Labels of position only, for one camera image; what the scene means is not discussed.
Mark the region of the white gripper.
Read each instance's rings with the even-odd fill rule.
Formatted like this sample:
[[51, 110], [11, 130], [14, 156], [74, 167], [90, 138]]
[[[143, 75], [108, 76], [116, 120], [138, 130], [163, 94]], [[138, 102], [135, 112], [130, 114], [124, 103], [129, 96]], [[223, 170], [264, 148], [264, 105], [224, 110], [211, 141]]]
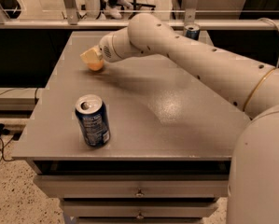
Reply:
[[99, 42], [99, 47], [94, 46], [80, 55], [84, 63], [98, 63], [103, 57], [110, 63], [118, 62], [121, 58], [117, 55], [113, 45], [113, 36], [105, 35]]

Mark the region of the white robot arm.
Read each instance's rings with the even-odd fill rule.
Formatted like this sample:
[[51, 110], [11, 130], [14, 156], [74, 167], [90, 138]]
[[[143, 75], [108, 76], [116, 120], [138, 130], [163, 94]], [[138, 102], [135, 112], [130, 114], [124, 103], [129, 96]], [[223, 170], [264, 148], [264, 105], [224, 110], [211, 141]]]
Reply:
[[232, 154], [226, 223], [279, 224], [279, 68], [186, 38], [148, 13], [81, 59], [98, 70], [151, 54], [169, 58], [252, 119]]

